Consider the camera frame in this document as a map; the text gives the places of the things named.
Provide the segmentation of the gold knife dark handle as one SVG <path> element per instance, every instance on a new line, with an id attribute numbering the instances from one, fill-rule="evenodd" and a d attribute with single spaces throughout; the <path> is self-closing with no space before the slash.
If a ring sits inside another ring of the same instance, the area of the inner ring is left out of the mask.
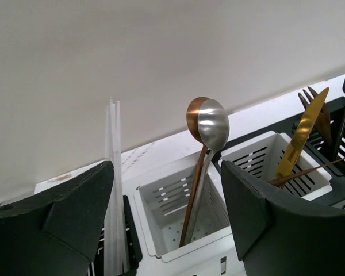
<path id="1" fill-rule="evenodd" d="M 285 177 L 291 174 L 298 158 L 306 144 L 306 141 L 314 127 L 318 115 L 325 103 L 329 92 L 329 87 L 325 88 L 305 109 L 298 127 L 293 134 L 293 137 L 281 159 L 278 169 L 275 173 L 276 179 Z"/>

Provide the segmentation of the silver spoon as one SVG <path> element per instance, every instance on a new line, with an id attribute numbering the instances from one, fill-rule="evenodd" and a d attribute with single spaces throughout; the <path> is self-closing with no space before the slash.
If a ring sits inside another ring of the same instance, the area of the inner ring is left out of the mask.
<path id="1" fill-rule="evenodd" d="M 208 152 L 206 154 L 199 187 L 198 187 L 198 212 L 200 209 L 202 191 L 204 189 L 204 182 L 205 182 L 205 175 L 207 173 L 208 167 L 214 155 L 222 150 L 228 141 L 230 124 L 228 115 L 222 105 L 214 100 L 208 99 L 205 101 L 200 109 L 200 113 L 198 115 L 198 129 L 201 135 L 202 141 L 208 148 Z"/>

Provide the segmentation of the copper spoon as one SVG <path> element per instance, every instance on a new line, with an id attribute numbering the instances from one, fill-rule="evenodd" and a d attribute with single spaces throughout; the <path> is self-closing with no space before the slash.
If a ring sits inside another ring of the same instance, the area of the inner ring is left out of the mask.
<path id="1" fill-rule="evenodd" d="M 201 135 L 198 129 L 198 115 L 202 104 L 207 101 L 207 97 L 198 97 L 191 101 L 186 112 L 186 122 L 191 135 L 202 144 L 202 150 L 200 152 L 198 162 L 195 168 L 194 180 L 191 187 L 189 203 L 187 206 L 185 220 L 182 228 L 182 235 L 179 242 L 179 247 L 183 247 L 187 243 L 190 243 L 191 236 L 193 234 L 194 223 L 198 213 L 198 187 L 202 172 L 203 163 L 207 152 L 209 151 L 207 146 L 202 141 Z"/>

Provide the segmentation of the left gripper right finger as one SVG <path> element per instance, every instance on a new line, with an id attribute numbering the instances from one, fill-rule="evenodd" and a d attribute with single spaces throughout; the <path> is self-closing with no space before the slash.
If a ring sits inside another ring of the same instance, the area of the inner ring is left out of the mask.
<path id="1" fill-rule="evenodd" d="M 229 161 L 221 182 L 247 275 L 345 275 L 345 210 L 296 197 Z"/>

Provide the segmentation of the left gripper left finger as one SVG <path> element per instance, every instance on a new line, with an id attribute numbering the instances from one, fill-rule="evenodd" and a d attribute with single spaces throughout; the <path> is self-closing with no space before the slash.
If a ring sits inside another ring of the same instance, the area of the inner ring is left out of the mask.
<path id="1" fill-rule="evenodd" d="M 105 161 L 0 207 L 0 275 L 86 275 L 113 186 Z"/>

